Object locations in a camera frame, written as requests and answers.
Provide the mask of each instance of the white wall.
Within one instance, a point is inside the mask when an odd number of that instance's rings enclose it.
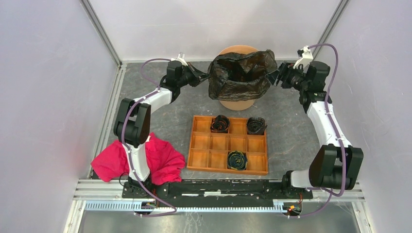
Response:
[[[296,59],[318,42],[339,0],[91,0],[122,60],[212,60],[238,44]]]
[[[62,232],[117,67],[78,0],[2,0],[0,31],[0,232]]]
[[[360,181],[378,233],[412,227],[411,10],[409,0],[351,1],[328,40],[340,52],[335,113],[363,149]],[[333,65],[333,51],[318,60]]]

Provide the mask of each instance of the red cloth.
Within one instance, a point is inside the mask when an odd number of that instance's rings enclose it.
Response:
[[[152,174],[152,183],[161,185],[165,182],[180,182],[180,170],[185,167],[185,158],[173,146],[160,140],[154,133],[146,142],[147,166]]]
[[[109,182],[123,173],[129,174],[126,151],[119,140],[114,141],[91,162],[94,172],[104,182]]]
[[[152,174],[152,183],[161,185],[165,182],[180,182],[180,170],[185,167],[185,158],[173,146],[160,140],[154,133],[146,142],[147,166]],[[109,182],[123,173],[129,173],[126,151],[120,141],[114,141],[92,162],[91,166],[99,178]]]

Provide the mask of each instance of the wooden tray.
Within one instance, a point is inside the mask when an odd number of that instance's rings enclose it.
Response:
[[[213,118],[215,116],[193,117],[187,168],[197,171],[267,175],[266,131],[262,136],[248,135],[247,118],[229,118],[229,133],[211,133]],[[246,154],[246,170],[227,168],[227,155],[233,150]]]

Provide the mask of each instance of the rolled belt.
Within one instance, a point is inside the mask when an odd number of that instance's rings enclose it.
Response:
[[[210,131],[213,133],[227,133],[229,131],[229,119],[223,115],[218,115],[212,120]]]
[[[247,157],[240,151],[232,151],[227,156],[227,167],[233,170],[246,170]]]
[[[268,126],[265,123],[265,119],[261,117],[251,117],[247,120],[246,127],[247,134],[263,135]]]

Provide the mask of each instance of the concrete floor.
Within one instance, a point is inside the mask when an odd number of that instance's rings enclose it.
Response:
[[[210,62],[193,62],[203,72]],[[127,64],[121,87],[120,100],[138,98],[155,89],[155,85],[143,79],[139,73],[141,63]],[[166,73],[166,62],[150,63],[145,73],[160,81]],[[184,168],[183,179],[281,179],[288,170],[307,169],[318,152],[319,142],[315,129],[299,104],[299,93],[292,89],[272,86],[258,99],[254,106],[244,111],[231,111],[208,96],[208,81],[198,87],[185,86],[179,98],[154,112],[151,116],[151,131],[162,140],[171,142],[174,148],[188,158],[193,115],[227,117],[263,117],[268,124],[268,164],[266,176],[238,175],[214,172],[190,171]],[[108,143],[117,137],[111,133]]]

